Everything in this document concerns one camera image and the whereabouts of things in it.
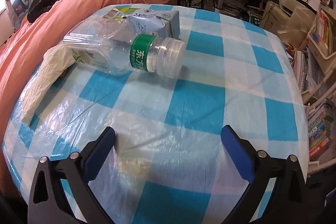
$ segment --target green label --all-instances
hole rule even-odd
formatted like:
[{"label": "green label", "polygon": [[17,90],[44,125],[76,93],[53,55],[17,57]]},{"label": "green label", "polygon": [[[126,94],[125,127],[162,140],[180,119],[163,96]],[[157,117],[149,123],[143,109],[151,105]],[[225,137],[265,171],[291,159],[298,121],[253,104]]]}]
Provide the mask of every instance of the green label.
[{"label": "green label", "polygon": [[139,34],[133,41],[129,59],[131,66],[140,70],[147,70],[147,54],[154,40],[154,35]]}]

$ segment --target metal screw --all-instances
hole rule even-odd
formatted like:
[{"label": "metal screw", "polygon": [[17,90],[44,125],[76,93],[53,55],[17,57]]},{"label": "metal screw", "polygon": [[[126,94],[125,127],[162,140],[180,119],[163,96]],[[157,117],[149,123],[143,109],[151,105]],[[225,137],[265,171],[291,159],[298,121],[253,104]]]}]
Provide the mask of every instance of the metal screw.
[{"label": "metal screw", "polygon": [[78,153],[78,152],[72,152],[72,153],[70,154],[70,158],[73,159],[73,160],[75,160],[76,158],[78,158],[78,156],[79,156],[79,153]]},{"label": "metal screw", "polygon": [[289,158],[290,158],[290,160],[292,162],[296,162],[297,161],[297,157],[295,155],[290,155]]},{"label": "metal screw", "polygon": [[47,161],[47,157],[46,156],[43,156],[42,158],[40,158],[40,163],[45,163]]},{"label": "metal screw", "polygon": [[260,158],[266,158],[267,157],[267,153],[264,150],[259,150],[258,151],[258,156]]}]

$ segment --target white bottle cap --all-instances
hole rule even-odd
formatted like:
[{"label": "white bottle cap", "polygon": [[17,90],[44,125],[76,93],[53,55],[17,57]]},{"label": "white bottle cap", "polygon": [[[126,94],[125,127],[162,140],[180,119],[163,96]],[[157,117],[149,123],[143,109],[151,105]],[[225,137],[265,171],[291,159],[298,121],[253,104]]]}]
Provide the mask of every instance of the white bottle cap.
[{"label": "white bottle cap", "polygon": [[186,44],[174,38],[165,38],[159,49],[156,73],[169,78],[178,78],[182,68]]}]

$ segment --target blue and white plaid tablecloth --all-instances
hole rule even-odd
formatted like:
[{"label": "blue and white plaid tablecloth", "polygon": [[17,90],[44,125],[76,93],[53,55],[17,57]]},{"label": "blue and white plaid tablecloth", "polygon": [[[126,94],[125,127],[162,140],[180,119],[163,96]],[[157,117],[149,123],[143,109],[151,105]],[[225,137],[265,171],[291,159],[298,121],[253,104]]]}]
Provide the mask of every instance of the blue and white plaid tablecloth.
[{"label": "blue and white plaid tablecloth", "polygon": [[[141,71],[113,77],[73,66],[50,88],[30,127],[20,122],[19,99],[2,148],[26,201],[41,156],[55,160],[81,151],[106,126],[115,129],[117,145],[90,187],[117,224],[221,223],[247,186],[221,145],[226,124],[256,150],[280,158],[297,155],[306,177],[302,99],[274,34],[204,10],[132,7],[179,11],[180,39],[188,43],[179,78]],[[254,218],[262,214],[273,184]]]}]

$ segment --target checkered tablecloth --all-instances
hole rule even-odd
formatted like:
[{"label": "checkered tablecloth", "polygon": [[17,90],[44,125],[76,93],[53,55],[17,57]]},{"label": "checkered tablecloth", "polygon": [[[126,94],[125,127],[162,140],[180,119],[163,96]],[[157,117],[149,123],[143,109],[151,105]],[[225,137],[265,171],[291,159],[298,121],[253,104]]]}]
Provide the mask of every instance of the checkered tablecloth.
[{"label": "checkered tablecloth", "polygon": [[[179,78],[142,71],[113,77],[75,65],[50,88],[30,127],[20,122],[19,99],[2,148],[26,201],[41,156],[55,160],[81,151],[106,126],[115,129],[117,145],[90,187],[117,224],[221,223],[247,186],[221,145],[226,124],[256,150],[280,158],[297,155],[306,176],[302,99],[274,34],[204,10],[132,7],[179,11],[180,39],[188,43]],[[273,184],[254,218],[262,214]],[[68,184],[63,186],[82,218]]]}]

